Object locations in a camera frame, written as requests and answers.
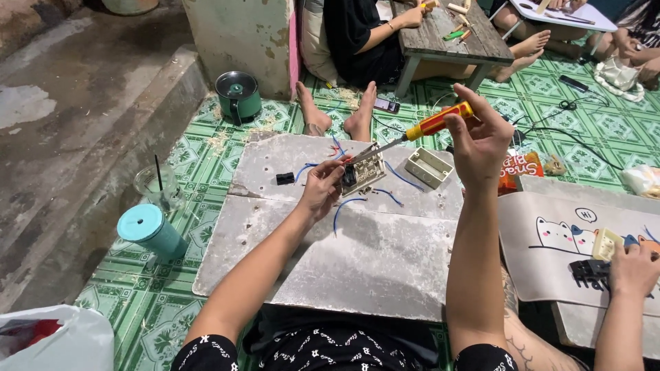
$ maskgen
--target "smartphone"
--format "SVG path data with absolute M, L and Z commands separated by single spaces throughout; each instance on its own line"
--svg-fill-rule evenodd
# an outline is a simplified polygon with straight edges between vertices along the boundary
M 581 92 L 587 92 L 587 90 L 589 90 L 589 87 L 587 85 L 584 85 L 579 81 L 571 79 L 566 75 L 559 76 L 559 81 Z
M 376 103 L 374 103 L 374 108 L 377 110 L 385 111 L 385 112 L 391 112 L 392 114 L 398 114 L 399 113 L 399 107 L 401 107 L 400 104 L 390 102 L 388 100 L 384 100 L 381 98 L 376 98 Z

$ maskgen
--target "cushion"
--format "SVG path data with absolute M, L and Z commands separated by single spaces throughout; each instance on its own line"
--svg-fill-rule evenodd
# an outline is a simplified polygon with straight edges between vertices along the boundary
M 330 58 L 330 49 L 325 39 L 323 2 L 324 0 L 305 1 L 302 9 L 300 55 L 307 70 L 336 88 L 339 75 Z

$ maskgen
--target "screwdriver handle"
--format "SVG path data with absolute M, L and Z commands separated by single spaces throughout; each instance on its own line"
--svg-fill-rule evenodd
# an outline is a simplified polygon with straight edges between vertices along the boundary
M 463 116 L 463 118 L 469 118 L 475 113 L 472 111 L 472 107 L 470 107 L 468 102 L 464 101 L 458 103 L 453 107 L 422 120 L 422 122 L 417 124 L 414 128 L 406 130 L 406 137 L 409 141 L 416 141 L 425 135 L 433 135 L 439 132 L 447 127 L 444 120 L 444 117 L 447 114 L 457 114 Z

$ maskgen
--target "red and yellow screwdriver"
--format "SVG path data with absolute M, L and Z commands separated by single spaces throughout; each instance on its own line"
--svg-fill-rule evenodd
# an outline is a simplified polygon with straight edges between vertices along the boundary
M 371 152 L 367 152 L 363 154 L 362 156 L 356 156 L 353 158 L 348 159 L 346 162 L 350 162 L 353 164 L 356 164 L 357 162 L 360 162 L 366 158 L 373 157 L 377 155 L 380 152 L 383 152 L 384 150 L 394 147 L 395 145 L 398 145 L 399 143 L 403 143 L 405 141 L 416 141 L 417 139 L 425 136 L 425 135 L 433 135 L 437 132 L 439 132 L 442 129 L 445 129 L 447 125 L 445 124 L 445 116 L 448 114 L 457 114 L 460 116 L 463 116 L 463 118 L 469 118 L 474 116 L 474 112 L 472 111 L 472 107 L 470 107 L 470 104 L 468 102 L 461 102 L 458 103 L 457 105 L 450 107 L 444 111 L 438 112 L 437 114 L 422 120 L 419 124 L 417 124 L 414 128 L 406 130 L 405 134 L 399 139 L 396 139 L 379 149 L 373 150 Z

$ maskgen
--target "patterned floor tile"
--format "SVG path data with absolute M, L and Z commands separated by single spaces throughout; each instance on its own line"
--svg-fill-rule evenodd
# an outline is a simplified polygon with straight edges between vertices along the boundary
M 518 121 L 520 129 L 526 131 L 534 125 L 527 140 L 514 148 L 522 153 L 536 151 L 542 160 L 552 154 L 564 159 L 568 172 L 559 180 L 631 192 L 622 185 L 619 171 L 598 156 L 565 134 L 539 129 L 551 127 L 571 133 L 617 166 L 660 164 L 660 92 L 648 92 L 639 103 L 621 100 L 595 83 L 591 68 L 546 52 L 505 83 L 484 81 L 478 92 L 511 122 Z M 608 107 L 603 107 L 599 99 L 585 98 L 592 97 L 590 93 L 583 94 L 562 84 L 560 75 L 585 83 L 604 97 Z M 302 81 L 319 109 L 333 121 L 326 136 L 348 139 L 343 123 L 357 108 L 361 93 L 346 88 L 329 89 L 309 74 Z M 442 106 L 452 105 L 455 97 L 445 95 L 451 93 L 453 83 L 447 79 L 418 81 L 400 99 L 394 97 L 392 86 L 379 88 L 380 98 L 400 103 L 401 109 L 398 114 L 374 111 L 372 137 L 388 142 Z M 560 111 L 561 101 L 578 98 L 581 99 L 575 110 Z M 551 114 L 557 115 L 535 123 Z M 162 261 L 140 246 L 118 238 L 76 301 L 76 305 L 94 308 L 110 319 L 115 331 L 117 370 L 169 370 L 185 332 L 205 301 L 192 294 L 191 287 L 246 137 L 252 131 L 302 133 L 303 129 L 297 102 L 263 100 L 254 122 L 239 127 L 222 115 L 217 96 L 210 96 L 201 104 L 168 158 L 187 202 L 184 209 L 167 217 L 188 242 L 186 254 L 175 261 Z M 427 149 L 444 149 L 450 144 L 447 131 L 407 143 Z M 440 349 L 440 369 L 450 370 L 446 326 L 435 323 L 430 327 Z M 242 349 L 239 355 L 242 370 L 253 366 Z

